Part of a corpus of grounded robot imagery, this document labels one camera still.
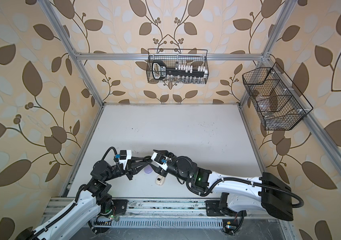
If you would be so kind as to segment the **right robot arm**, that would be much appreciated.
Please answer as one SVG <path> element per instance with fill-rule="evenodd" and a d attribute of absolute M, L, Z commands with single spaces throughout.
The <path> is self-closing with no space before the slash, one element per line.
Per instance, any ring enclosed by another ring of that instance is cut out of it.
<path fill-rule="evenodd" d="M 220 194 L 224 207 L 234 212 L 256 209 L 279 220 L 292 221 L 293 209 L 304 206 L 303 199 L 271 173 L 260 177 L 241 178 L 223 175 L 197 166 L 189 157 L 168 151 L 154 151 L 151 167 L 159 175 L 172 175 L 199 196 Z"/>

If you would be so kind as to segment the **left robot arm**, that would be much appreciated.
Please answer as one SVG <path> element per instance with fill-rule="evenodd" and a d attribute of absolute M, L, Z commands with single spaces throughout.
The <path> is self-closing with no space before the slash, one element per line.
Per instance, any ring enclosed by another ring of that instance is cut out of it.
<path fill-rule="evenodd" d="M 34 230 L 24 230 L 17 240 L 69 240 L 84 225 L 91 228 L 91 220 L 99 214 L 113 212 L 111 184 L 108 181 L 128 177 L 129 180 L 152 163 L 152 157 L 133 157 L 131 151 L 107 149 L 100 161 L 93 165 L 91 179 L 79 187 L 70 204 Z"/>

